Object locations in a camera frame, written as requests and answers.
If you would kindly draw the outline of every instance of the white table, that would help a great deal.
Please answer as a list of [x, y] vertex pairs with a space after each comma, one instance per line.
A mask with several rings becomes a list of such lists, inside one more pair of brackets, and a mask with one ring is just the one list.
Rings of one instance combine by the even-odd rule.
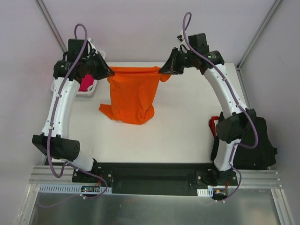
[[[118, 62], [118, 67], [161, 67], [163, 63]], [[233, 63], [227, 73], [243, 99]], [[76, 97], [70, 120], [70, 139], [98, 162], [208, 163], [213, 136], [208, 121], [221, 106], [208, 81], [194, 68], [160, 82], [154, 117], [143, 125], [110, 120], [98, 108], [110, 104], [109, 83], [97, 83], [92, 98]]]

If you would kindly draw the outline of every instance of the gray floor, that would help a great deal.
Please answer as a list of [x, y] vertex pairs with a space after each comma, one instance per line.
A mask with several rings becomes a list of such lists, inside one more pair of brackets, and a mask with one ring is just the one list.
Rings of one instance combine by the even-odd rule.
[[[68, 197], [39, 194], [42, 205]], [[74, 197], [56, 207], [34, 209], [32, 225], [279, 225], [270, 190], [243, 190], [226, 203], [210, 198], [104, 195], [94, 200]]]

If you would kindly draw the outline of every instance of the white basket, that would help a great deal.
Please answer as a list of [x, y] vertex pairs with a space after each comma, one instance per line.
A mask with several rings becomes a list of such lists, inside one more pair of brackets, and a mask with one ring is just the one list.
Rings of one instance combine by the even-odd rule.
[[[106, 56], [106, 53], [104, 51], [99, 51], [102, 58], [105, 60], [105, 56]], [[78, 91], [76, 96], [82, 96], [82, 97], [90, 97], [95, 89], [96, 89], [96, 85], [97, 85], [97, 80], [94, 80], [94, 83], [93, 83], [93, 86], [91, 87], [91, 89], [89, 91]], [[53, 78], [53, 81], [52, 81], [52, 84], [50, 86], [50, 89], [51, 91], [54, 90], [54, 78]]]

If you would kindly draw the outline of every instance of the white wall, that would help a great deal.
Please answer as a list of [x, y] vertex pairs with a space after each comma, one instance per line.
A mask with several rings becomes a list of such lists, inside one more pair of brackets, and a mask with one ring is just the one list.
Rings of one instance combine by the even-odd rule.
[[0, 224], [10, 225], [42, 157], [31, 138], [47, 117], [61, 51], [34, 0], [3, 2], [0, 30]]
[[266, 118], [275, 167], [300, 224], [300, 1], [286, 0], [242, 68], [251, 105]]
[[45, 0], [65, 43], [83, 23], [109, 62], [166, 61], [178, 45], [187, 11], [188, 34], [206, 33], [211, 50], [238, 63], [274, 0]]

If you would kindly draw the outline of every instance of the black fabric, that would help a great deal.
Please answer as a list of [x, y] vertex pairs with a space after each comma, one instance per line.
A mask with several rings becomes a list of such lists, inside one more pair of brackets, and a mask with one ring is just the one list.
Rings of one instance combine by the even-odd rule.
[[[276, 163], [275, 155], [277, 154], [277, 149], [274, 148], [269, 141], [266, 120], [262, 117], [256, 117], [253, 123], [258, 133], [258, 145], [255, 149], [238, 146], [233, 160], [233, 165], [237, 169], [264, 170], [268, 166]], [[248, 123], [242, 135], [241, 143], [253, 145], [254, 142], [254, 132]], [[212, 161], [214, 161], [217, 156], [218, 146], [219, 138], [217, 136], [210, 156]]]

